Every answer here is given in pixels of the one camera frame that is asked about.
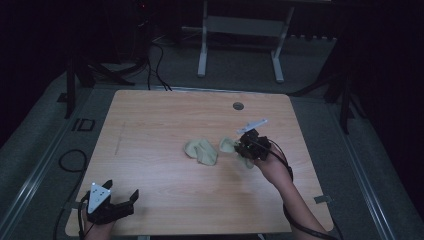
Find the table top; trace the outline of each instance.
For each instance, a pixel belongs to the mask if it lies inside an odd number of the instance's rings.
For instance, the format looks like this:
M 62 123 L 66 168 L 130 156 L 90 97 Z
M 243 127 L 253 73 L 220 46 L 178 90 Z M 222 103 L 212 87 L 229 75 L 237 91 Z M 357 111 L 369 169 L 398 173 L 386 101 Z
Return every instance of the table top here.
M 240 102 L 242 110 L 233 104 Z M 133 215 L 120 219 L 114 235 L 188 235 L 289 232 L 282 200 L 256 167 L 236 153 L 219 151 L 223 137 L 267 118 L 256 128 L 275 141 L 293 168 L 294 184 L 325 229 L 333 223 L 290 99 L 282 94 L 117 91 L 76 201 L 93 182 L 113 180 L 111 203 L 139 189 Z M 218 151 L 215 166 L 197 163 L 183 148 L 206 138 Z M 77 236 L 76 210 L 66 233 Z

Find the black cable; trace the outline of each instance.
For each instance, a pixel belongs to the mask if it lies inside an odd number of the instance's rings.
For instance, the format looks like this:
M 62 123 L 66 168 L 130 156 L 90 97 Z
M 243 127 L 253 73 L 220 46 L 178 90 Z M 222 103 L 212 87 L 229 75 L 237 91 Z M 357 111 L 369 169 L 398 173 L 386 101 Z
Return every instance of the black cable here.
M 162 81 L 162 80 L 160 79 L 160 77 L 158 77 L 158 75 L 157 75 L 157 74 L 156 74 L 156 75 L 153 75 L 153 74 L 152 74 L 152 72 L 156 73 L 156 71 L 155 71 L 155 70 L 152 70 L 152 64 L 151 64 L 151 62 L 150 62 L 150 59 L 149 59 L 149 58 L 147 58 L 147 65 L 149 66 L 149 75 L 147 76 L 147 88 L 150 90 L 150 77 L 151 77 L 151 76 L 156 76 L 156 77 L 158 78 L 159 82 L 162 84 L 163 88 L 164 88 L 166 91 L 168 91 L 167 84 L 166 84 L 164 81 Z
M 268 141 L 270 141 L 271 143 L 273 143 L 273 144 L 274 144 L 274 145 L 275 145 L 275 146 L 276 146 L 276 147 L 280 150 L 281 154 L 283 154 L 283 156 L 284 156 L 284 158 L 285 158 L 286 160 L 282 159 L 282 158 L 281 158 L 280 156 L 278 156 L 276 153 L 274 153 L 273 151 L 269 150 L 268 148 L 266 148 L 265 146 L 262 146 L 261 144 L 259 144 L 259 143 L 257 143 L 257 142 L 252 141 L 252 143 L 254 143 L 255 145 L 259 146 L 260 148 L 262 148 L 262 149 L 266 150 L 268 153 L 271 153 L 272 155 L 274 155 L 274 157 L 276 157 L 278 160 L 280 160 L 280 162 L 284 165 L 284 167 L 286 167 L 286 169 L 287 169 L 287 171 L 289 172 L 290 177 L 291 177 L 291 179 L 292 179 L 292 181 L 293 181 L 293 170 L 292 170 L 292 168 L 289 166 L 289 164 L 288 164 L 288 162 L 287 162 L 287 158 L 286 158 L 286 156 L 284 155 L 284 152 L 281 150 L 280 146 L 278 146 L 278 144 L 277 144 L 277 143 L 275 143 L 274 141 L 269 140 L 269 139 L 268 139 Z
M 130 78 L 130 77 L 133 77 L 133 76 L 135 76 L 137 74 L 142 73 L 146 69 L 146 65 L 147 65 L 147 62 L 145 62 L 144 60 L 137 59 L 137 61 L 135 62 L 135 65 L 134 66 L 131 66 L 131 67 L 128 67 L 128 68 L 125 68 L 125 69 L 121 69 L 121 70 L 116 70 L 116 71 L 109 70 L 109 71 L 112 72 L 112 73 L 115 73 L 115 74 L 119 75 L 122 78 L 124 78 L 124 77 L 125 78 Z M 99 72 L 96 68 L 90 67 L 90 69 L 94 73 L 94 75 L 95 75 L 94 78 L 96 79 L 96 81 L 103 81 L 103 82 L 105 82 L 105 81 L 107 81 L 107 80 L 110 79 L 108 77 L 103 77 L 104 74 L 102 74 L 101 72 Z
M 161 55 L 160 55 L 160 58 L 159 58 L 158 64 L 156 65 L 156 71 L 155 71 L 155 73 L 156 73 L 156 77 L 159 79 L 159 81 L 160 81 L 160 82 L 162 83 L 162 85 L 165 87 L 165 90 L 166 90 L 166 91 L 168 91 L 168 90 L 172 91 L 171 86 L 169 86 L 169 84 L 167 84 L 165 81 L 163 81 L 163 80 L 162 80 L 162 78 L 159 76 L 159 65 L 160 65 L 160 63 L 161 63 L 161 61 L 162 61 L 162 58 L 163 58 L 163 48 L 162 48 L 161 46 L 159 46 L 158 44 L 153 43 L 153 42 L 152 42 L 152 45 L 153 45 L 153 46 L 155 46 L 155 47 L 157 47 L 157 48 L 159 48 L 159 49 L 160 49 L 160 51 L 161 51 Z
M 88 199 L 90 198 L 90 194 L 89 192 L 87 192 L 87 194 L 84 195 L 84 197 L 81 198 L 81 201 L 78 205 L 78 226 L 79 226 L 79 238 L 81 240 L 84 240 L 85 237 L 87 236 L 87 234 L 90 232 L 90 230 L 93 228 L 93 226 L 96 224 L 95 222 L 91 224 L 90 228 L 87 230 L 86 233 L 84 233 L 84 227 L 82 226 L 82 206 L 84 205 L 85 201 L 88 201 Z
M 291 177 L 291 179 L 292 179 L 292 181 L 293 181 L 293 171 L 292 171 L 292 168 L 288 165 L 287 158 L 286 158 L 286 156 L 284 155 L 283 150 L 281 150 L 280 146 L 278 146 L 278 144 L 277 144 L 276 142 L 274 142 L 274 141 L 272 141 L 272 140 L 269 140 L 269 139 L 268 139 L 268 141 L 269 141 L 269 142 L 271 142 L 272 144 L 274 144 L 274 145 L 278 148 L 278 150 L 281 152 L 281 154 L 283 154 L 284 158 L 286 159 L 285 161 L 284 161 L 284 160 L 283 160 L 280 156 L 278 156 L 276 153 L 274 153 L 273 151 L 269 150 L 269 149 L 268 149 L 268 148 L 266 148 L 265 146 L 262 146 L 261 144 L 259 144 L 259 143 L 257 143 L 257 142 L 254 142 L 254 141 L 252 141 L 252 143 L 254 143 L 255 145 L 259 146 L 260 148 L 262 148 L 262 149 L 264 149 L 264 150 L 268 151 L 268 153 L 271 153 L 271 154 L 272 154 L 272 155 L 274 155 L 274 156 L 275 156 L 278 160 L 280 160 L 280 162 L 281 162 L 281 163 L 283 163 L 283 165 L 284 165 L 284 166 L 287 168 L 287 170 L 289 171 L 290 177 Z M 287 218 L 287 220 L 289 221 L 289 223 L 290 223 L 291 225 L 293 225 L 295 228 L 299 229 L 300 231 L 302 231 L 302 232 L 304 232 L 304 233 L 307 233 L 307 234 L 309 234 L 309 235 L 311 235 L 311 236 L 314 236 L 314 237 L 320 238 L 320 239 L 337 240 L 337 238 L 335 238 L 335 237 L 333 237 L 333 236 L 330 236 L 330 235 L 328 235 L 328 234 L 324 234 L 324 233 L 321 233 L 321 232 L 317 232 L 317 231 L 315 231 L 315 230 L 312 230 L 312 229 L 309 229 L 309 228 L 307 228 L 307 227 L 304 227 L 304 226 L 300 225 L 298 222 L 296 222 L 296 221 L 292 218 L 292 216 L 289 214 L 289 212 L 287 211 L 286 206 L 285 206 L 284 204 L 283 204 L 283 210 L 284 210 L 284 215 L 286 216 L 286 218 Z M 334 222 L 334 225 L 336 226 L 336 229 L 339 231 L 340 236 L 342 236 L 342 235 L 341 235 L 341 232 L 340 232 L 340 229 L 338 229 L 338 226 L 335 224 L 335 222 Z
M 286 206 L 283 204 L 283 210 L 284 210 L 284 215 L 286 216 L 287 220 L 289 221 L 289 223 L 291 225 L 293 225 L 295 228 L 299 229 L 300 231 L 307 233 L 311 236 L 314 236 L 316 238 L 320 238 L 320 239 L 328 239 L 328 240 L 337 240 L 337 238 L 330 236 L 328 234 L 324 234 L 312 229 L 309 229 L 307 227 L 304 227 L 302 225 L 300 225 L 299 223 L 297 223 L 292 216 L 289 214 L 289 211 L 287 210 Z
M 339 233 L 340 239 L 341 239 L 341 240 L 344 240 L 344 237 L 343 237 L 342 231 L 340 230 L 339 225 L 337 225 L 336 220 L 334 220 L 334 218 L 333 218 L 333 217 L 331 217 L 331 220 L 333 220 L 334 226 L 336 227 L 336 230 L 337 230 L 337 232 Z
M 83 166 L 83 168 L 82 168 L 82 169 L 69 169 L 69 168 L 66 168 L 66 167 L 63 165 L 62 161 L 63 161 L 64 157 L 65 157 L 66 155 L 68 155 L 69 153 L 72 153 L 72 152 L 78 152 L 78 153 L 82 154 L 82 156 L 83 156 L 83 160 L 84 160 L 84 166 Z M 76 190 L 76 189 L 77 189 L 77 187 L 80 185 L 80 183 L 81 183 L 81 181 L 82 181 L 82 178 L 83 178 L 83 176 L 84 176 L 85 170 L 87 169 L 87 166 L 88 166 L 88 158 L 87 158 L 87 155 L 86 155 L 86 154 L 85 154 L 82 150 L 79 150 L 79 149 L 71 149 L 71 150 L 69 150 L 69 151 L 65 152 L 64 154 L 62 154 L 62 155 L 59 157 L 59 167 L 60 167 L 62 170 L 66 171 L 66 172 L 71 172 L 71 173 L 77 173 L 77 172 L 80 172 L 80 176 L 79 176 L 79 178 L 78 178 L 77 183 L 74 185 L 74 188 L 73 188 L 73 189 L 72 189 L 72 191 L 69 193 L 69 196 L 68 196 L 68 198 L 66 199 L 65 203 L 63 204 L 62 209 L 60 210 L 60 213 L 59 213 L 59 215 L 58 215 L 58 217 L 57 217 L 57 219 L 56 219 L 56 224 L 55 224 L 55 226 L 54 226 L 54 231 L 53 231 L 53 239 L 57 239 L 57 230 L 58 230 L 58 227 L 59 227 L 60 219 L 62 218 L 62 215 L 63 215 L 63 213 L 64 213 L 64 211 L 65 211 L 65 206 L 66 206 L 66 204 L 67 204 L 68 202 L 70 202 L 70 200 L 71 200 L 72 196 L 73 196 L 73 195 L 74 195 L 74 193 L 75 193 L 75 190 Z

